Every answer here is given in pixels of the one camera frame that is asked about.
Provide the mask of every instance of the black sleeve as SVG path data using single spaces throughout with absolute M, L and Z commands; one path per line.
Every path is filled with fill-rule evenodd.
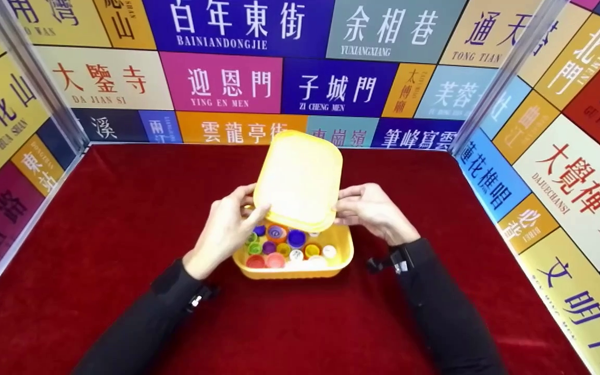
M 72 373 L 144 373 L 176 327 L 186 321 L 187 308 L 201 287 L 176 260 L 93 344 Z
M 402 285 L 435 367 L 443 375 L 505 374 L 497 347 L 478 311 L 421 238 L 391 247 L 408 256 L 398 264 Z

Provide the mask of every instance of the yellow lid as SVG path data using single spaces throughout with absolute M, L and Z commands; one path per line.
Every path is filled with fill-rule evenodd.
M 254 204 L 272 205 L 266 218 L 305 232 L 323 232 L 335 220 L 342 156 L 332 143 L 295 130 L 277 133 L 267 151 Z

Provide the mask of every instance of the hand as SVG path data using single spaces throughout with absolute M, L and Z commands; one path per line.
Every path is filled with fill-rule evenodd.
M 389 246 L 414 242 L 420 238 L 402 211 L 376 183 L 351 186 L 340 190 L 335 205 L 335 224 L 362 225 Z
M 253 207 L 251 194 L 255 187 L 255 183 L 240 186 L 223 199 L 212 202 L 207 223 L 195 247 L 182 258 L 191 277 L 202 280 L 210 275 L 245 243 L 255 226 L 264 219 L 269 205 L 253 210 L 245 208 Z

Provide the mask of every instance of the wrist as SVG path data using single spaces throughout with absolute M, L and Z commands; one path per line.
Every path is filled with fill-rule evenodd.
M 204 280 L 216 268 L 214 262 L 202 259 L 200 252 L 191 250 L 182 257 L 184 270 L 196 280 Z

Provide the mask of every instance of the white bottle cap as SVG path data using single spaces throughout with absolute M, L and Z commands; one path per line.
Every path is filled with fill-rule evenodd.
M 321 250 L 321 254 L 328 259 L 333 259 L 338 255 L 338 250 L 333 245 L 326 245 Z

